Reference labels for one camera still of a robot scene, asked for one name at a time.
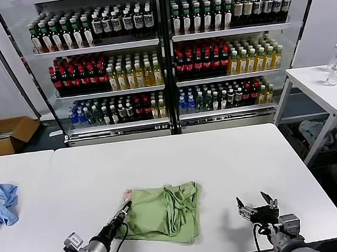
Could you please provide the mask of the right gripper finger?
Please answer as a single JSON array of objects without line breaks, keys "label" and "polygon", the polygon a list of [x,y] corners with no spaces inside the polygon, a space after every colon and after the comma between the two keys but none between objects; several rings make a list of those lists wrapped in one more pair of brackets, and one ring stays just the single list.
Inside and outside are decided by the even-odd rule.
[{"label": "right gripper finger", "polygon": [[278,200],[273,199],[269,194],[260,191],[261,196],[266,201],[267,205],[270,209],[277,209],[278,208]]},{"label": "right gripper finger", "polygon": [[254,214],[254,209],[249,206],[244,205],[242,201],[237,197],[236,203],[238,204],[239,215],[242,216],[245,220],[251,220],[251,216]]}]

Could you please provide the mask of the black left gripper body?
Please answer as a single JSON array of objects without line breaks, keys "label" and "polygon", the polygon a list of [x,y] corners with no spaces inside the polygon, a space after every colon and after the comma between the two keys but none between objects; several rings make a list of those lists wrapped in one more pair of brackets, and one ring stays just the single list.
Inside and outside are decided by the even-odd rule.
[{"label": "black left gripper body", "polygon": [[102,228],[98,236],[104,238],[105,240],[112,241],[116,236],[116,232],[120,229],[124,223],[126,217],[126,212],[119,211],[112,220]]}]

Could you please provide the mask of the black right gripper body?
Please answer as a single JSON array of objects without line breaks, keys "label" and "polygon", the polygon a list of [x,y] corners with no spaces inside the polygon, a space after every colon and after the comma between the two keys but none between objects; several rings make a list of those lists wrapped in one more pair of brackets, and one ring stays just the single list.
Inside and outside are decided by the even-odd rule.
[{"label": "black right gripper body", "polygon": [[277,223],[279,218],[279,209],[269,205],[260,206],[253,209],[250,214],[251,223],[268,224]]}]

